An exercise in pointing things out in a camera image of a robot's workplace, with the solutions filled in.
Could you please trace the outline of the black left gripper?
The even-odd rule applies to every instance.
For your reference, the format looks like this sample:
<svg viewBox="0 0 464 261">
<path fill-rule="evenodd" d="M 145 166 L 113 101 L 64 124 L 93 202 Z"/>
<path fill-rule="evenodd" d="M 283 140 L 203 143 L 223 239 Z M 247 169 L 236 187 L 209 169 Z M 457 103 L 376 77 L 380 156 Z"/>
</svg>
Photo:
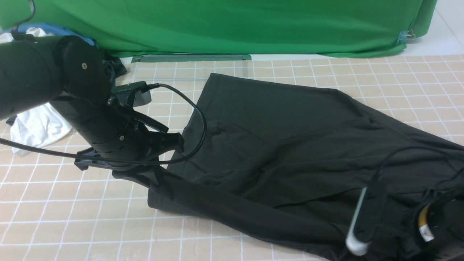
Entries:
<svg viewBox="0 0 464 261">
<path fill-rule="evenodd" d="M 146 163 L 158 162 L 165 152 L 184 151 L 181 134 L 151 132 L 119 107 L 107 103 L 94 107 L 86 100 L 73 98 L 51 101 L 51 106 L 90 144 L 77 155 L 97 157 L 75 159 L 74 165 L 81 171 L 90 167 L 111 170 L 115 179 L 153 189 L 163 181 L 163 167 Z M 124 164 L 123 160 L 141 166 Z"/>
</svg>

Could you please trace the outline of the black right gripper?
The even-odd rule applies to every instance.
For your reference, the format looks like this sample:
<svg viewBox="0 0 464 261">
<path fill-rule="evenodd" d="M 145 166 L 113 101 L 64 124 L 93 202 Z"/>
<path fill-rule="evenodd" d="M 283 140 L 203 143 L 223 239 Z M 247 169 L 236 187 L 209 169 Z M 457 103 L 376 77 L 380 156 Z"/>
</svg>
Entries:
<svg viewBox="0 0 464 261">
<path fill-rule="evenodd" d="M 462 261 L 463 216 L 463 187 L 428 189 L 419 203 L 396 209 L 396 261 Z"/>
</svg>

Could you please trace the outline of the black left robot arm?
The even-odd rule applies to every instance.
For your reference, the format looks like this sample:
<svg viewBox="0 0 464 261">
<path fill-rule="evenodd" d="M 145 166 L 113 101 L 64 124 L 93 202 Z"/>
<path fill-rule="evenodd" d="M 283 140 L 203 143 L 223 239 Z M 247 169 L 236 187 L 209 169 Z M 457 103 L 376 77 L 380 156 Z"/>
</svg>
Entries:
<svg viewBox="0 0 464 261">
<path fill-rule="evenodd" d="M 80 170 L 111 170 L 151 188 L 167 174 L 159 156 L 183 150 L 181 134 L 134 110 L 151 101 L 149 86 L 114 87 L 99 51 L 80 37 L 2 43 L 0 81 L 1 120 L 49 103 L 91 146 L 77 153 Z"/>
</svg>

